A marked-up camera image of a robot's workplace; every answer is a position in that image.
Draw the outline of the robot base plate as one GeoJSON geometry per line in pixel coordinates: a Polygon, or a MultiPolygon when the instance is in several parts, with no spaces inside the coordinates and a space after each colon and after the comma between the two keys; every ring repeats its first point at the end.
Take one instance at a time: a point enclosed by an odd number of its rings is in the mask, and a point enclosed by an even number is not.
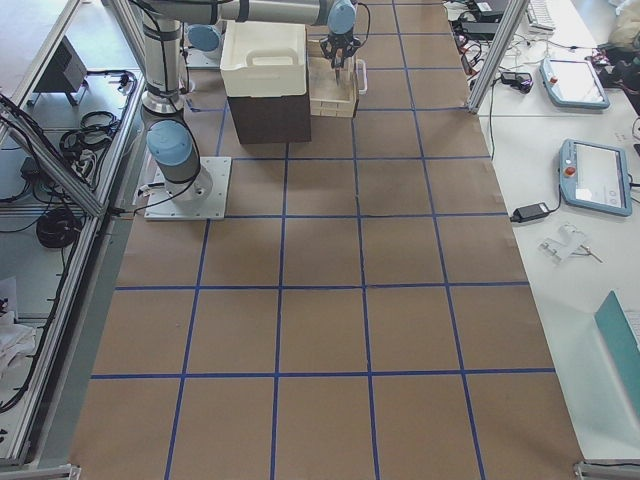
{"type": "Polygon", "coordinates": [[[202,157],[199,176],[193,185],[179,194],[184,186],[165,185],[164,175],[155,167],[153,183],[159,187],[149,191],[151,206],[143,211],[147,220],[222,220],[226,214],[228,187],[232,169],[230,157],[202,157]]]}

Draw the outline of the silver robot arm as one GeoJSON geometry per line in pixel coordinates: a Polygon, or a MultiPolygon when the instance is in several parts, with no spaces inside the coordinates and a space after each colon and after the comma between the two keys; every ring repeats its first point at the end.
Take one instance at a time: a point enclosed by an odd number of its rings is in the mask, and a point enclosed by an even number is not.
{"type": "Polygon", "coordinates": [[[184,120],[180,99],[181,25],[258,21],[325,26],[324,57],[339,69],[361,42],[353,34],[354,1],[136,1],[142,12],[146,92],[142,116],[146,144],[164,176],[170,200],[206,197],[211,177],[203,172],[200,152],[184,120]]]}

